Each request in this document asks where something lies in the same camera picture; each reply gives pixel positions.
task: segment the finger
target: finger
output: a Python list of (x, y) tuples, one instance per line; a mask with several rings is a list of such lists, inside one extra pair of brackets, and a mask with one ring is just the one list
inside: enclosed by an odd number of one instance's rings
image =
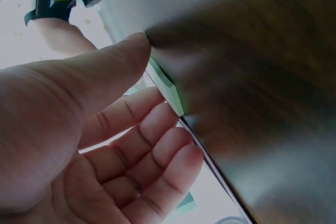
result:
[(92, 115), (106, 108), (144, 73), (151, 46), (143, 33), (101, 50), (65, 60), (26, 65), (55, 83), (70, 109)]
[(119, 98), (107, 108), (86, 119), (78, 148), (101, 143), (139, 124), (163, 101), (161, 93), (155, 87)]
[(195, 182), (203, 162), (200, 148), (183, 147), (163, 175), (122, 212), (133, 224), (161, 223), (175, 209)]
[(153, 151), (126, 172), (136, 182), (139, 191), (152, 185), (166, 170), (176, 153), (192, 143), (190, 133), (183, 128), (172, 128), (159, 140)]
[(120, 209), (124, 208), (162, 175), (182, 147), (191, 143), (192, 138), (188, 131), (178, 127), (171, 128), (158, 141), (153, 151), (127, 171), (125, 176), (104, 183), (105, 191)]
[(167, 103), (159, 104), (138, 126), (110, 145), (84, 153), (96, 171), (98, 182), (105, 183), (134, 166), (177, 121)]

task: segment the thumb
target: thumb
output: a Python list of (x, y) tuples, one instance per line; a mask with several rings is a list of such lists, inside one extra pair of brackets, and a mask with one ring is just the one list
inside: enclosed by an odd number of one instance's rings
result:
[(71, 97), (85, 115), (96, 113), (134, 85), (151, 52), (146, 35), (136, 33), (116, 45), (65, 60), (29, 65)]

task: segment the green sticky note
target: green sticky note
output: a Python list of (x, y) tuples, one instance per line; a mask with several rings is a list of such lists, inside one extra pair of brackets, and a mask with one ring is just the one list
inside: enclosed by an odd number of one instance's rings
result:
[(146, 71), (175, 113), (178, 116), (183, 116), (184, 111), (176, 86), (168, 79), (152, 57), (149, 60), (149, 65)]

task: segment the black velcro band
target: black velcro band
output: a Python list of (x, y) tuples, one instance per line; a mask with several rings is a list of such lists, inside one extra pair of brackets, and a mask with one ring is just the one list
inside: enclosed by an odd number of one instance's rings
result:
[(58, 18), (69, 22), (72, 1), (55, 5), (54, 0), (36, 0), (36, 9), (25, 16), (26, 25), (39, 18)]

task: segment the blurry surface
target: blurry surface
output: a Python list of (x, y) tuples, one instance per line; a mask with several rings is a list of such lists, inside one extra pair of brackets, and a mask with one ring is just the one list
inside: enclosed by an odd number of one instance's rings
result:
[(145, 31), (188, 123), (259, 224), (336, 223), (335, 0), (104, 0)]

